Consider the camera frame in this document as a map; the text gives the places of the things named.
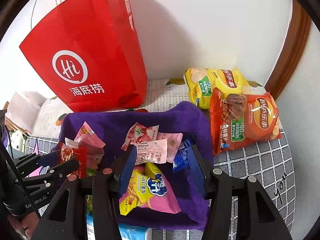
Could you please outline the left hand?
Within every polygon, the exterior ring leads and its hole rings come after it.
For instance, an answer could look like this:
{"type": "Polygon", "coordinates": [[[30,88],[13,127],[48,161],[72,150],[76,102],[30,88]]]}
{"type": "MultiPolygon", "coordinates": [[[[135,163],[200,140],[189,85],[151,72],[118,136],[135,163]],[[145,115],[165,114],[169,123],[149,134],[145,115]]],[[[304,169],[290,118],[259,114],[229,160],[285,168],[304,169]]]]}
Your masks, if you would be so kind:
{"type": "Polygon", "coordinates": [[[21,221],[13,215],[8,215],[7,219],[15,231],[20,235],[23,235],[25,239],[31,239],[39,222],[39,217],[35,212],[26,215],[21,221]]]}

